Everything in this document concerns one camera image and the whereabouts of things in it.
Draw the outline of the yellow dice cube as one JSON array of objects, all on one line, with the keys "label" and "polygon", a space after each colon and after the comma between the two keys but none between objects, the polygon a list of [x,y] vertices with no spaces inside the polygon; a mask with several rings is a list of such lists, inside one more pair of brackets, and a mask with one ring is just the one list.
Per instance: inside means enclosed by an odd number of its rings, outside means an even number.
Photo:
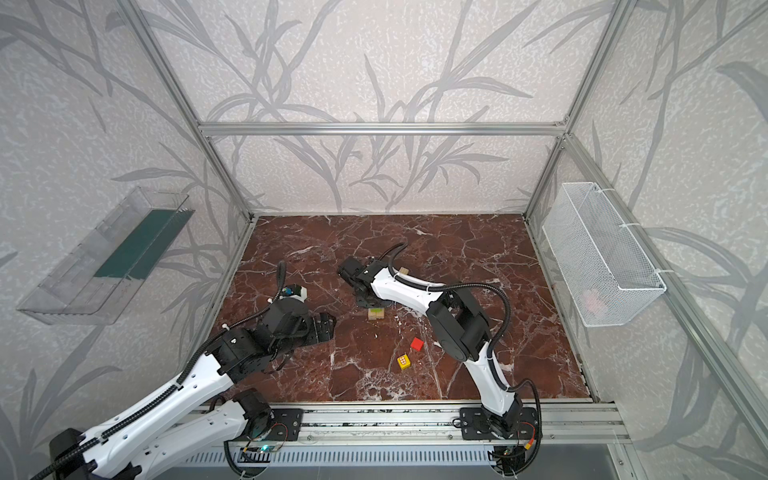
[{"label": "yellow dice cube", "polygon": [[407,354],[404,354],[397,358],[397,363],[401,370],[405,370],[411,366],[411,361]]}]

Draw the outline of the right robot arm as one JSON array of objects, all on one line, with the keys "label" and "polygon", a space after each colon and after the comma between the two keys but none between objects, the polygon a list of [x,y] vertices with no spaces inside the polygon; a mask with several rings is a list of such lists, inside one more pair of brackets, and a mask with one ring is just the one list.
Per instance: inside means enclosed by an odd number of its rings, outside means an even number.
[{"label": "right robot arm", "polygon": [[[338,274],[352,287],[361,307],[397,303],[425,316],[443,351],[469,371],[491,432],[505,439],[515,433],[523,403],[507,383],[494,353],[511,322],[511,304],[503,290],[478,282],[428,282],[403,274],[380,259],[363,264],[349,257],[340,264]],[[490,331],[490,317],[472,294],[474,289],[490,291],[502,301],[504,318],[495,334]]]}]

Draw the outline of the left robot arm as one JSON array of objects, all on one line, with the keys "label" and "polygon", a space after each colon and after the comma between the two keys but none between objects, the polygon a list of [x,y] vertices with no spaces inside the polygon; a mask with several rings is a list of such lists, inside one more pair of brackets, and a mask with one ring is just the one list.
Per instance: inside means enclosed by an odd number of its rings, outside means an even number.
[{"label": "left robot arm", "polygon": [[278,356],[326,343],[335,333],[333,315],[312,314],[295,296],[257,316],[253,327],[234,325],[207,340],[177,377],[113,418],[58,434],[49,444],[51,463],[38,478],[150,479],[212,443],[268,432],[275,424],[272,409],[255,389],[196,421],[178,423],[204,401],[266,371]]}]

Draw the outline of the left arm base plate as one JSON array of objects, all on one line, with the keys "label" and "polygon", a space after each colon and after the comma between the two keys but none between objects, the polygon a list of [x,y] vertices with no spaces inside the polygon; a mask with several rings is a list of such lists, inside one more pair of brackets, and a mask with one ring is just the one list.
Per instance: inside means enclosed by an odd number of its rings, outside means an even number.
[{"label": "left arm base plate", "polygon": [[304,410],[300,408],[277,408],[253,426],[250,435],[257,442],[295,442],[301,430]]}]

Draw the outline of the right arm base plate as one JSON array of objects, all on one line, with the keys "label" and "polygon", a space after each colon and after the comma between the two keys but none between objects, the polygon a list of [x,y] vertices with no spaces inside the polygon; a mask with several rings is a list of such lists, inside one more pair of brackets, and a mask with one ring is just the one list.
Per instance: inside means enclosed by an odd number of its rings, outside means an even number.
[{"label": "right arm base plate", "polygon": [[540,421],[534,407],[523,407],[518,419],[507,433],[501,433],[500,427],[493,427],[490,418],[481,407],[464,407],[451,421],[454,428],[460,430],[461,438],[469,440],[511,440],[528,442],[537,435]]}]

